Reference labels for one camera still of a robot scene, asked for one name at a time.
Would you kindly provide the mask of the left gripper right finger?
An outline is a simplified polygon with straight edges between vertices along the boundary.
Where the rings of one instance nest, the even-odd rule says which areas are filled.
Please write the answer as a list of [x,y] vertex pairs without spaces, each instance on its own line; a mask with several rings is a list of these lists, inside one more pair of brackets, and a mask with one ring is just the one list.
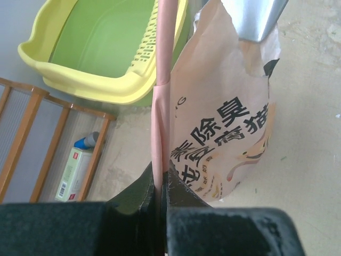
[[179,177],[174,164],[165,173],[165,211],[170,207],[210,207]]

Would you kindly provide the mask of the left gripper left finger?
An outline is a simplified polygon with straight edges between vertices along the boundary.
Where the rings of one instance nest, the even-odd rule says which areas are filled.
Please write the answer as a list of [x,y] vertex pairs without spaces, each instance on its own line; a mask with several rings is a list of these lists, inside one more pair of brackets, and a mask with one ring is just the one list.
[[108,201],[108,205],[124,215],[137,212],[145,199],[149,201],[150,194],[154,192],[152,164],[145,168],[140,177]]

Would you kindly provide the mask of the pink cat litter bag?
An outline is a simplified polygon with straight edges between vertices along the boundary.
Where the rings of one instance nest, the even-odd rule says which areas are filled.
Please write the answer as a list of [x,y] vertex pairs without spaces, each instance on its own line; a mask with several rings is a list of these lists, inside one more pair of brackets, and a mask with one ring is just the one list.
[[163,251],[169,165],[207,204],[236,188],[269,144],[275,115],[270,76],[281,51],[277,24],[259,43],[241,40],[222,1],[208,1],[173,62],[179,9],[178,1],[158,3],[151,154]]

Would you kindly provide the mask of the silver metal scoop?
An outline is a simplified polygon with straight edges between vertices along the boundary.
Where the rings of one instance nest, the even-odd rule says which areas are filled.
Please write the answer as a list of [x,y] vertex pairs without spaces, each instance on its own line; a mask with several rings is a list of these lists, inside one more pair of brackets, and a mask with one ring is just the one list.
[[288,0],[222,1],[241,40],[259,43],[270,34]]

